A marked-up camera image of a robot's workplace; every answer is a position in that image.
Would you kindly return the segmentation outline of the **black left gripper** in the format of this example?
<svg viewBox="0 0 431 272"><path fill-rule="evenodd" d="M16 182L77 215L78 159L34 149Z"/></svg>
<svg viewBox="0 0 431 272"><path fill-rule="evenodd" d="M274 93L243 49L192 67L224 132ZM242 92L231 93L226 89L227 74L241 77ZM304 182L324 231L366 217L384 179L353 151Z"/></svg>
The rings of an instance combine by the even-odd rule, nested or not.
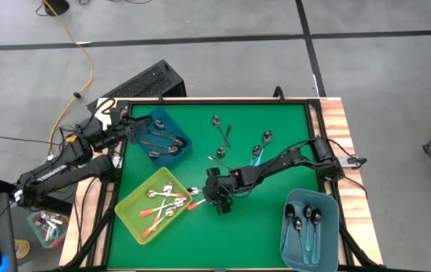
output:
<svg viewBox="0 0 431 272"><path fill-rule="evenodd" d="M107 131L119 141L127 139L132 144L146 140L150 129L142 130L142 127L147 127L153 122L151 115L135 119L128 115L122 115L119 110L112 110L109 117L111 124L107 126Z"/></svg>

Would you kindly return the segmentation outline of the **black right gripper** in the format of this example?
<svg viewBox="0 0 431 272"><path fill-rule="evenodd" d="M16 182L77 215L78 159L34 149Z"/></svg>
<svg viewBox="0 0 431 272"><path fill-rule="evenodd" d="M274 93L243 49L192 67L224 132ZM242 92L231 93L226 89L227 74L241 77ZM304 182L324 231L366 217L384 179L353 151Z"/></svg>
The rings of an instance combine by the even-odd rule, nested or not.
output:
<svg viewBox="0 0 431 272"><path fill-rule="evenodd" d="M243 188L239 183L241 169L229 170L228 175L222 175L219 168L209 168L206 172L208 177L202 188L205 201L215 207L218 215L230 213L232 196Z"/></svg>

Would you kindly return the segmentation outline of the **dark blue plastic bin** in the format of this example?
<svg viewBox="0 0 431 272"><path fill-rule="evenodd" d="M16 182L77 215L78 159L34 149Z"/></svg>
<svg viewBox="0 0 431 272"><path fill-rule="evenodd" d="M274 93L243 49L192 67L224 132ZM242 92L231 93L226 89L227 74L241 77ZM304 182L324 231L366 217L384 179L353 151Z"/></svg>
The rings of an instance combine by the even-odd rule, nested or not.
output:
<svg viewBox="0 0 431 272"><path fill-rule="evenodd" d="M190 140L187 133L184 132L184 130L175 122L175 120L171 117L171 115L168 113L168 111L163 107L157 107L150 112L148 112L148 115L151 115L153 117L153 122L147 126L147 128L150 129L150 132L148 136L146 137L146 141L152 142L154 144L161 144L163 146L172 146L174 145L172 140L168 140L166 138L161 138L159 136L156 136L152 134L153 132L157 132L158 130L155 128L154 122L158 119L161 120L165 124L165 129L181 138L185 146L179 147L180 152L178 154L170 154L170 155L164 155L159 158L151 158L148 156L149 150L158 150L163 153L168 153L166 149L163 149L161 147L154 147L150 145L145 145L140 142L137 142L140 145L140 148L147 154L151 162L157 167L166 167L170 168L177 163L179 163L183 157L187 156L188 153L192 150L192 141Z"/></svg>

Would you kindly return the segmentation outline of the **grey-blue plastic bin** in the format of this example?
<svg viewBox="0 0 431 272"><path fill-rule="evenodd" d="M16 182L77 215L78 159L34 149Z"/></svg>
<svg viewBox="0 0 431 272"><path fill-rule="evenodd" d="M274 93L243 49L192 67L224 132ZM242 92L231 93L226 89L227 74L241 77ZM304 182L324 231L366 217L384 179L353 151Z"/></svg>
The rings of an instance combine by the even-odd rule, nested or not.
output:
<svg viewBox="0 0 431 272"><path fill-rule="evenodd" d="M338 268L339 251L339 208L337 202L329 195L310 190L292 190L285 200L286 204L292 204L295 208L295 217L302 221L302 240L305 249L306 243L306 218L303 215L303 208L306 205L314 209L319 209L322 213L322 221L318 226L318 263L311 262L313 231L311 219L309 223L310 251L305 253L309 259L308 265L303 263L300 250L300 242L297 231L291 228L288 240L288 250L282 254L282 243L285 236L287 219L285 213L282 219L282 234L280 241L280 252L283 262L297 272L336 272Z"/></svg>

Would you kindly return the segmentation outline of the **black perforated computer case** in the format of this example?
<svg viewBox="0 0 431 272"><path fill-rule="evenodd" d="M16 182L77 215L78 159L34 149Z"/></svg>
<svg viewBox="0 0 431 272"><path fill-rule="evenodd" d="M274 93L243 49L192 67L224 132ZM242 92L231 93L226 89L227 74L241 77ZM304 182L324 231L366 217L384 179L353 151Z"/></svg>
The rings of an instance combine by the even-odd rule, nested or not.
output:
<svg viewBox="0 0 431 272"><path fill-rule="evenodd" d="M160 60L143 72L107 92L101 98L186 97L183 78L166 61Z"/></svg>

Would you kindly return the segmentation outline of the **yellow-green plastic bin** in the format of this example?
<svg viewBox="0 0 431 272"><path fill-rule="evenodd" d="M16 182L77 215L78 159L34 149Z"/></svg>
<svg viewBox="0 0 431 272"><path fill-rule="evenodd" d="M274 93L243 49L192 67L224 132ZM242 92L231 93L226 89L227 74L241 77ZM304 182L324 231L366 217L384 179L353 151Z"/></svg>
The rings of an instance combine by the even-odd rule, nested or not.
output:
<svg viewBox="0 0 431 272"><path fill-rule="evenodd" d="M146 196L146 192L148 190L155 190L163 193L163 187L168 182L173 184L172 193L184 193L187 201L184 206L178 208L169 207L177 208L176 213L170 218L163 219L158 227L151 232L148 237L143 238L142 233L152 226L158 211L146 217L140 217L139 213L143 210L159 207L164 199L163 196L149 198ZM168 197L165 204L173 202L176 198L179 197ZM172 223L178 215L183 213L191 202L192 196L187 192L184 185L182 185L167 168L163 167L157 170L134 191L129 193L123 200L116 204L115 213L135 240L140 245L146 245L154 240L166 227L168 227L168 225ZM162 209L161 217L165 215L166 210L169 208Z"/></svg>

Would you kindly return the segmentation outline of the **grey connector box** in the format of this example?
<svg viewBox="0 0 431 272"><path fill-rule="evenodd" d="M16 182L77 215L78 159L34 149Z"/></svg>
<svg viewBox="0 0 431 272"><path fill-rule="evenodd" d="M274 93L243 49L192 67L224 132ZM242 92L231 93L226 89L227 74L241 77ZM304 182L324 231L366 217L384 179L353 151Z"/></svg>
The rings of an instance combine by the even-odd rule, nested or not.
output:
<svg viewBox="0 0 431 272"><path fill-rule="evenodd" d="M338 160L343 168L360 169L368 160L358 156L339 156Z"/></svg>

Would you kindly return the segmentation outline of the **teal tray of small parts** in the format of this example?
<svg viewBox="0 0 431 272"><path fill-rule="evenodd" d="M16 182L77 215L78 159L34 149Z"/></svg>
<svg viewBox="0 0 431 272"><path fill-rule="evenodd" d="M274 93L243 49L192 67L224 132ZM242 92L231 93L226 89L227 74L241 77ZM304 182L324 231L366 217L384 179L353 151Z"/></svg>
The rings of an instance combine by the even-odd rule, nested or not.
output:
<svg viewBox="0 0 431 272"><path fill-rule="evenodd" d="M68 218L54 212L39 211L31 213L27 222L44 249L61 246L65 240Z"/></svg>

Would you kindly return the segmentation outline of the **black round floor base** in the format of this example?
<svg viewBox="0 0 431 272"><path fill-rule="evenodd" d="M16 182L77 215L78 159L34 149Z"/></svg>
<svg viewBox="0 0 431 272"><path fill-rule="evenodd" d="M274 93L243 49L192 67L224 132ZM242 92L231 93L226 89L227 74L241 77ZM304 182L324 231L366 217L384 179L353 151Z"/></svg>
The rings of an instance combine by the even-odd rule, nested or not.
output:
<svg viewBox="0 0 431 272"><path fill-rule="evenodd" d="M65 14L70 8L67 0L42 0L42 5L46 14L52 17Z"/></svg>

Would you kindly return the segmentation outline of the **black desk bar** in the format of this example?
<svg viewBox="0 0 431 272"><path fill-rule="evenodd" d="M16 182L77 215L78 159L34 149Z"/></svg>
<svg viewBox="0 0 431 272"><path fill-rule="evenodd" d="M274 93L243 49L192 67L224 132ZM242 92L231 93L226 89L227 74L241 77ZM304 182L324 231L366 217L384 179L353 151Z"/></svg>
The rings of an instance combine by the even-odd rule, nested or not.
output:
<svg viewBox="0 0 431 272"><path fill-rule="evenodd" d="M42 196L40 199L23 200L22 202L18 202L14 196L16 191L17 186L15 184L10 184L6 181L0 180L0 193L6 193L9 200L21 208L29 209L31 212L44 210L63 215L69 215L72 211L71 203L51 196Z"/></svg>

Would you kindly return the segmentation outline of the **yellow round disc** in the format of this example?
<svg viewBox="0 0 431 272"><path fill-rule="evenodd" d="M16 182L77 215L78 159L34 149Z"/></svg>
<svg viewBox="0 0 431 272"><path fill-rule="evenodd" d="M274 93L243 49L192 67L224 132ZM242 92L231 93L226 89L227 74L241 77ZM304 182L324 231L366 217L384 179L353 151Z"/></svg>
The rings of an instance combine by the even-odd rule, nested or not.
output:
<svg viewBox="0 0 431 272"><path fill-rule="evenodd" d="M14 246L17 260L25 258L29 254L31 248L28 240L15 240Z"/></svg>

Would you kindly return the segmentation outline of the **black diagonal frame strut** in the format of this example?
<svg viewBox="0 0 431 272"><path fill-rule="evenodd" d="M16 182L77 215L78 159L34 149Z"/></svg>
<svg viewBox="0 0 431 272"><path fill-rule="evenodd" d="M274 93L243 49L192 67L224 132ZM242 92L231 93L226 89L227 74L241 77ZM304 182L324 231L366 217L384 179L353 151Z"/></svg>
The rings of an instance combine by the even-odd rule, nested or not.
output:
<svg viewBox="0 0 431 272"><path fill-rule="evenodd" d="M109 204L106 206L106 211L104 212L103 217L94 225L91 235L82 245L81 249L75 253L69 262L62 266L63 271L81 272L82 270L107 270L109 243L112 236L112 226L115 218L115 204L119 198L119 189L114 187L110 193L111 199ZM105 243L101 252L101 263L99 265L88 264L87 266L81 267L84 259L89 257L92 252L95 253L94 247L97 246L97 242L102 232L105 232Z"/></svg>
<svg viewBox="0 0 431 272"><path fill-rule="evenodd" d="M356 258L358 263L363 267L377 267L378 264L372 261L366 255L366 253L362 250L362 248L358 245L358 243L349 233L342 215L339 215L338 223L339 234L343 243L343 254L346 258L346 263L349 266L355 266L354 258Z"/></svg>

